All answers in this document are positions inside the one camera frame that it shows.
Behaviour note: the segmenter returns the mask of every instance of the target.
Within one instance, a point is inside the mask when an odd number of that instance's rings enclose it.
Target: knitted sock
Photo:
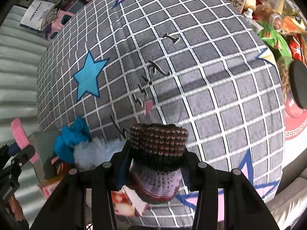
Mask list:
[[[180,169],[171,172],[155,171],[134,162],[129,170],[131,188],[150,204],[170,201],[179,189],[181,180]]]
[[[174,124],[135,124],[130,128],[133,158],[129,182],[143,201],[157,204],[170,201],[182,175],[186,129]]]
[[[174,124],[135,124],[130,128],[130,151],[139,164],[174,171],[182,164],[187,139],[188,131]]]

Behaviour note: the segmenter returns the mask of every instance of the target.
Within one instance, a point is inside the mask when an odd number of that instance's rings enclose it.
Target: white bag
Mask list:
[[[34,0],[23,16],[20,26],[40,32],[45,16],[53,6],[54,4],[51,2]]]

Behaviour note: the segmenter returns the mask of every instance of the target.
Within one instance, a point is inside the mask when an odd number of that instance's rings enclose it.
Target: gray wall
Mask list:
[[[37,66],[49,42],[19,26],[25,9],[14,6],[0,27],[0,143],[13,142],[10,123],[22,121],[27,135],[38,131],[36,105]],[[15,193],[31,225],[45,202],[32,164],[23,167]]]

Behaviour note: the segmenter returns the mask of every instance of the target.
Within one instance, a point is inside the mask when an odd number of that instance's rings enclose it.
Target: green snack package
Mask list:
[[[278,60],[281,56],[288,56],[292,58],[288,44],[280,33],[278,33],[271,25],[264,21],[258,21],[258,23],[263,27],[263,30],[258,33],[258,36],[272,51],[275,60]]]

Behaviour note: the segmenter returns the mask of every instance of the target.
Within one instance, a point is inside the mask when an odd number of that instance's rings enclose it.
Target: light blue fluffy fabric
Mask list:
[[[92,142],[81,142],[75,146],[75,164],[80,171],[91,170],[103,162],[110,161],[114,153],[124,147],[125,141],[114,140],[106,143],[103,139],[95,137]]]

